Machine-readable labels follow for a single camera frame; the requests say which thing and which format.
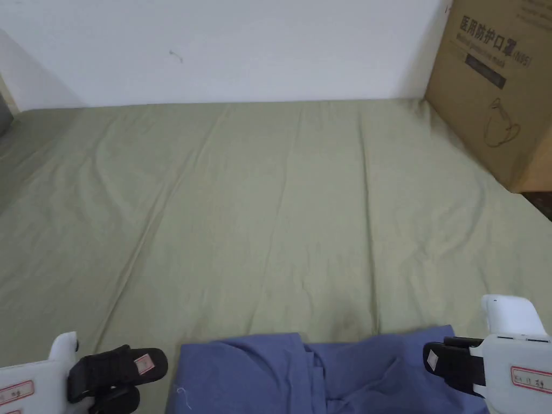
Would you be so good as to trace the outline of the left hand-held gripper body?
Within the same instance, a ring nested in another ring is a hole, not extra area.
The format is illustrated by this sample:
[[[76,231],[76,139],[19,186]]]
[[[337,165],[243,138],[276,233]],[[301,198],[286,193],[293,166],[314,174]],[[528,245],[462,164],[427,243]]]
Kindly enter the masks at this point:
[[[70,403],[68,374],[76,364],[76,332],[53,341],[46,360],[1,368],[1,413],[88,413],[88,398]]]

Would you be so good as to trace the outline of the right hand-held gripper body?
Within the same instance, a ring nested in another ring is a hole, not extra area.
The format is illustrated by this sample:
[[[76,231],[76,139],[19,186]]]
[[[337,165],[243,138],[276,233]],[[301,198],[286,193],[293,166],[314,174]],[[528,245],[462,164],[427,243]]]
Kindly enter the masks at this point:
[[[485,385],[473,391],[493,413],[551,413],[551,335],[526,298],[481,299],[489,335],[471,348],[482,358]]]

